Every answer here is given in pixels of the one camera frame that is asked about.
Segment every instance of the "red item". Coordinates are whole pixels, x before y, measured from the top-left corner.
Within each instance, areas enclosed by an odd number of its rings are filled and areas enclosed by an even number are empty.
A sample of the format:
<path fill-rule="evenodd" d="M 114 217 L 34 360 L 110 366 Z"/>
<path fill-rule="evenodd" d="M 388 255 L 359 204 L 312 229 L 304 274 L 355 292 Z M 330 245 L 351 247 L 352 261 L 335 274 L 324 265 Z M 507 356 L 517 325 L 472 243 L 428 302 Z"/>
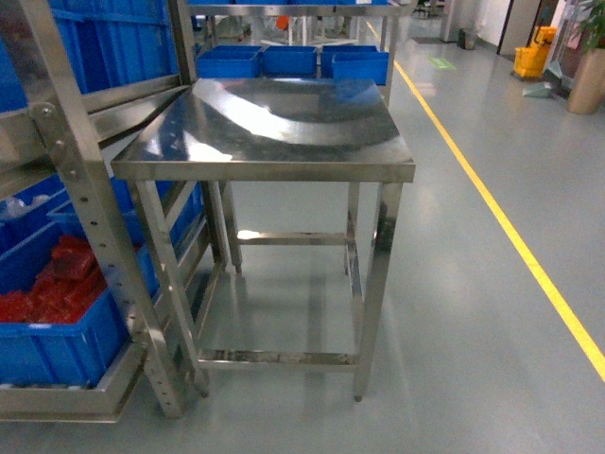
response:
<path fill-rule="evenodd" d="M 51 252 L 53 259 L 70 255 L 73 252 L 90 250 L 91 246 L 88 241 L 77 236 L 63 235 L 59 239 L 59 244 L 55 246 Z"/>
<path fill-rule="evenodd" d="M 21 290 L 0 295 L 0 322 L 21 323 L 33 308 L 33 301 Z"/>
<path fill-rule="evenodd" d="M 88 309 L 103 293 L 107 287 L 105 278 L 99 267 L 95 268 L 90 275 L 82 281 L 76 288 L 70 291 L 64 297 L 65 304 L 71 309 L 85 307 Z"/>
<path fill-rule="evenodd" d="M 91 249 L 75 248 L 71 253 L 61 254 L 50 262 L 50 271 L 57 279 L 83 281 L 96 264 Z"/>
<path fill-rule="evenodd" d="M 29 293 L 0 295 L 0 323 L 77 323 L 107 284 L 88 242 L 62 236 Z"/>

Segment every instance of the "potted plant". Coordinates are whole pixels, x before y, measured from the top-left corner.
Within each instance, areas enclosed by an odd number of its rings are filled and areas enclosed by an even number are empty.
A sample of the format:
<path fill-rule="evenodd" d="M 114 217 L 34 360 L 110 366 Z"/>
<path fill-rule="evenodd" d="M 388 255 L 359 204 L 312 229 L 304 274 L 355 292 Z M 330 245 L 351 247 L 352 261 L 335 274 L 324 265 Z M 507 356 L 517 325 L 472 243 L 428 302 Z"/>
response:
<path fill-rule="evenodd" d="M 593 114 L 605 97 L 605 0 L 592 0 L 584 11 L 578 27 L 584 55 L 567 102 L 574 114 Z"/>

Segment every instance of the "wall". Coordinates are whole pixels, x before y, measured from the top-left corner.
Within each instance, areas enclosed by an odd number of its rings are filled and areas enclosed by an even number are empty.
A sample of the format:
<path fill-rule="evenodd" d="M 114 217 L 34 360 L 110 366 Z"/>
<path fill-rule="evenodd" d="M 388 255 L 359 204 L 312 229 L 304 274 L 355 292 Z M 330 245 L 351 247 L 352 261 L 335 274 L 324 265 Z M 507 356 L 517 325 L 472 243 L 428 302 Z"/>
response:
<path fill-rule="evenodd" d="M 527 45 L 539 5 L 540 0 L 514 0 L 510 9 L 509 23 L 504 32 L 500 55 L 514 56 L 516 47 Z"/>
<path fill-rule="evenodd" d="M 479 28 L 479 38 L 493 45 L 500 44 L 509 3 L 510 0 L 478 0 L 475 24 Z"/>

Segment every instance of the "stainless steel table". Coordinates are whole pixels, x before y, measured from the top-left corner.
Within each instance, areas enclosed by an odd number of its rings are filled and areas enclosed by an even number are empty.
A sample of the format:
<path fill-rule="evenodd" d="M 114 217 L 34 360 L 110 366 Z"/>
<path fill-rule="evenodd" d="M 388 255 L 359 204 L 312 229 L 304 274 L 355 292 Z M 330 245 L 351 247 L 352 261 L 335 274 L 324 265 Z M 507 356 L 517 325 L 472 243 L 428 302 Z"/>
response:
<path fill-rule="evenodd" d="M 354 397 L 361 399 L 372 366 L 402 187 L 412 182 L 415 170 L 372 81 L 201 79 L 117 156 L 112 167 L 134 194 L 163 292 L 172 298 L 181 346 L 196 364 L 192 372 L 198 384 L 212 368 L 352 372 Z M 157 180 L 183 182 L 170 208 L 162 206 Z M 228 248 L 236 272 L 241 272 L 242 245 L 342 245 L 354 307 L 354 353 L 206 350 L 199 345 L 203 320 L 194 321 L 188 310 L 186 278 L 168 234 L 197 181 L 205 182 L 205 202 L 216 214 L 209 219 L 216 240 L 215 268 L 202 303 L 212 302 Z M 349 182 L 344 232 L 238 233 L 231 181 Z M 380 183 L 365 298 L 355 242 L 361 182 Z"/>

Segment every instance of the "stainless steel rack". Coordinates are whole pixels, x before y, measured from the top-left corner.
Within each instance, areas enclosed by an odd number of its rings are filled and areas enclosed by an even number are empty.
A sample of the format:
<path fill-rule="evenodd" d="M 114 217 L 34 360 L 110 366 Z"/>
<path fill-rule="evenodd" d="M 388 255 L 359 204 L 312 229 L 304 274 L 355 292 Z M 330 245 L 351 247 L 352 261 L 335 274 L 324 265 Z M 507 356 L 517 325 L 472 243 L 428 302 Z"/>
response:
<path fill-rule="evenodd" d="M 411 12 L 411 6 L 219 7 L 187 6 L 186 0 L 166 2 L 179 74 L 82 96 L 47 0 L 0 0 L 0 38 L 28 100 L 26 109 L 0 113 L 0 198 L 59 173 L 131 336 L 94 389 L 1 386 L 0 420 L 115 422 L 142 373 L 168 417 L 183 415 L 192 396 L 205 393 L 205 376 L 195 375 L 191 364 L 175 360 L 180 357 L 175 351 L 187 346 L 178 337 L 175 345 L 167 334 L 178 314 L 161 292 L 147 296 L 104 164 L 106 146 L 142 129 L 195 82 L 192 14 L 381 16 L 383 49 L 390 18 L 388 101 L 398 18 Z M 164 200 L 168 218 L 182 208 L 180 196 L 188 189 L 173 185 Z M 207 196 L 213 192 L 206 189 Z M 213 246 L 213 253 L 225 248 L 212 228 L 210 196 L 205 206 L 208 222 L 201 220 L 177 248 L 187 286 L 195 284 L 195 266 L 208 246 Z"/>
<path fill-rule="evenodd" d="M 380 50 L 387 49 L 389 34 L 389 67 L 387 84 L 382 94 L 387 106 L 390 101 L 393 64 L 399 37 L 399 18 L 411 14 L 414 8 L 411 1 L 402 4 L 391 3 L 388 6 L 377 5 L 191 5 L 193 15 L 204 15 L 211 19 L 216 16 L 343 16 L 343 17 L 381 17 Z M 216 39 L 216 21 L 209 21 L 213 39 Z"/>

